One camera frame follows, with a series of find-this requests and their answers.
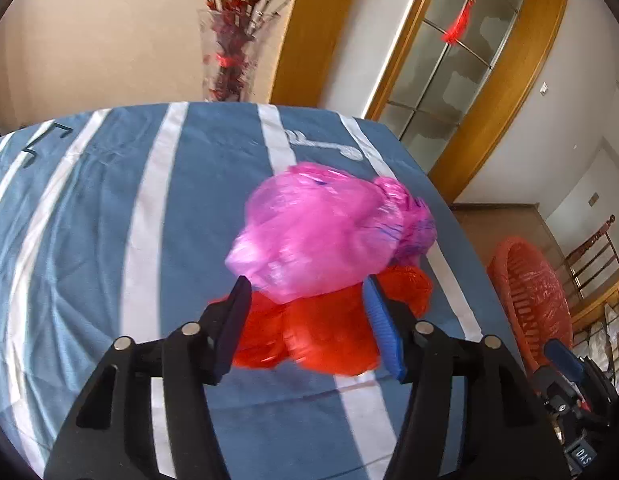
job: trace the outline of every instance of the wooden floor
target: wooden floor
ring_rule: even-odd
[[[574,287],[567,269],[563,266],[565,257],[535,206],[454,204],[451,208],[485,267],[491,262],[500,242],[509,236],[520,236],[547,258],[563,283],[565,295],[570,296],[569,306],[578,302],[579,298],[572,294]]]

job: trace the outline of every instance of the red plastic basket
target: red plastic basket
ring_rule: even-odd
[[[572,321],[563,287],[536,247],[520,237],[506,238],[487,273],[530,374],[548,364],[543,347],[550,339],[572,347]]]

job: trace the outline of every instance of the pink plastic bag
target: pink plastic bag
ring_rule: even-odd
[[[226,264],[277,303],[360,283],[435,239],[429,209],[398,181],[371,183],[309,162],[262,183],[245,216]],[[425,224],[425,236],[416,235]]]

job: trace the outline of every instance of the glass vase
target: glass vase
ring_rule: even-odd
[[[248,101],[262,46],[276,16],[203,9],[198,12],[205,101]]]

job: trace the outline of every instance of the striped tablecloth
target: striped tablecloth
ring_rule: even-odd
[[[227,293],[224,258],[250,193],[312,161],[403,182],[429,204],[438,243],[427,319],[449,335],[515,342],[449,208],[380,124],[325,110],[171,103],[98,110],[0,139],[0,425],[42,474],[74,399],[119,335],[160,338]],[[33,142],[35,153],[24,152]],[[444,470],[462,425],[456,384]],[[233,369],[206,390],[234,480],[380,480],[409,387],[360,377]],[[161,471],[173,474],[162,384],[152,384]]]

